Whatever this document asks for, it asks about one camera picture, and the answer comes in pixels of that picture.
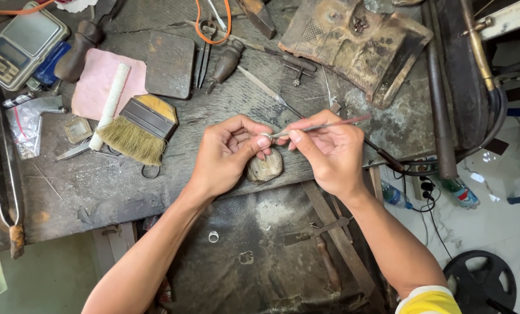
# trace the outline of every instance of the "digital scale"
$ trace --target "digital scale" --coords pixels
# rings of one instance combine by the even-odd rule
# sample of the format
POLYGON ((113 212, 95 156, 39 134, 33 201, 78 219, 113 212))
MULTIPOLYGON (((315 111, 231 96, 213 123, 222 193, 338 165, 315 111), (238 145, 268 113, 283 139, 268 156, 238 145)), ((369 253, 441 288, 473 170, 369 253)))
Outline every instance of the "digital scale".
MULTIPOLYGON (((24 10, 37 6, 28 2, 24 10)), ((68 27, 47 10, 16 16, 0 33, 0 85, 22 88, 54 46, 70 34, 68 27)))

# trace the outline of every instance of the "plastic bottle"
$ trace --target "plastic bottle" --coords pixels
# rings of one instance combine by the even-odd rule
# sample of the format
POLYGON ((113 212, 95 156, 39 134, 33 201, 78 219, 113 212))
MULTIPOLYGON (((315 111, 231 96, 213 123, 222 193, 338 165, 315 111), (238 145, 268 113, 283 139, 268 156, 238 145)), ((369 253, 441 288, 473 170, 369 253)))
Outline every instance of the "plastic bottle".
POLYGON ((382 196, 384 196, 386 203, 407 208, 408 210, 413 208, 413 204, 409 202, 409 199, 402 191, 396 189, 393 185, 390 185, 384 180, 380 180, 380 182, 382 184, 382 196))
MULTIPOLYGON (((438 169, 438 165, 431 165, 431 169, 438 169)), ((477 198, 473 191, 471 191, 466 183, 464 183, 460 178, 440 179, 438 175, 433 175, 433 179, 440 182, 442 188, 452 194, 452 196, 458 202, 459 206, 476 209, 477 206, 481 204, 479 198, 477 198)))

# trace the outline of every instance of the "fingernail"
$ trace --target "fingernail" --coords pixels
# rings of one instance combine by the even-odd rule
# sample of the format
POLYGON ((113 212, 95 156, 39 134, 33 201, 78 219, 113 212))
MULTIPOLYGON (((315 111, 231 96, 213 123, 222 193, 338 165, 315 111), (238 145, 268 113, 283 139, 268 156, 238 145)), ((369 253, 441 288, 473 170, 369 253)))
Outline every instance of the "fingernail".
POLYGON ((260 146, 260 148, 264 149, 268 148, 272 144, 272 141, 268 137, 261 135, 256 138, 256 143, 258 146, 260 146))
POLYGON ((301 135, 295 130, 289 131, 289 138, 291 138, 293 143, 299 143, 301 141, 301 135))

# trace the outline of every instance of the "pink sandpaper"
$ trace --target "pink sandpaper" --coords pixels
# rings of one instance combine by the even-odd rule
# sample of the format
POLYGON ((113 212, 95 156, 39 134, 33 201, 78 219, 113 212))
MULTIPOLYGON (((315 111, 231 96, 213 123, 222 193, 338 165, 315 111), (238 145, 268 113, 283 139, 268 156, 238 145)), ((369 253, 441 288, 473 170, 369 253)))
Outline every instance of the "pink sandpaper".
POLYGON ((115 111, 115 117, 123 110, 131 97, 144 95, 145 63, 119 56, 108 51, 89 49, 80 80, 72 96, 72 113, 94 120, 100 120, 109 96, 117 68, 120 63, 131 66, 130 72, 115 111))

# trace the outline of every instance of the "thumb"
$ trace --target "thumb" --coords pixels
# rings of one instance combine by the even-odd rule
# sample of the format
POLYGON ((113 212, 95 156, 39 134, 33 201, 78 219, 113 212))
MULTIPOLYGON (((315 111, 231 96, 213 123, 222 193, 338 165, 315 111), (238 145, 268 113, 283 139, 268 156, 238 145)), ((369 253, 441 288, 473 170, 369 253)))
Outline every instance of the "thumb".
POLYGON ((241 147, 235 154, 231 156, 232 159, 242 165, 254 157, 258 152, 266 149, 272 145, 272 140, 264 135, 256 135, 255 137, 248 140, 243 147, 241 147))
POLYGON ((310 162, 311 166, 316 166, 323 163, 326 160, 326 155, 314 144, 310 136, 306 135, 301 130, 289 131, 289 138, 293 142, 297 149, 305 155, 306 159, 310 162))

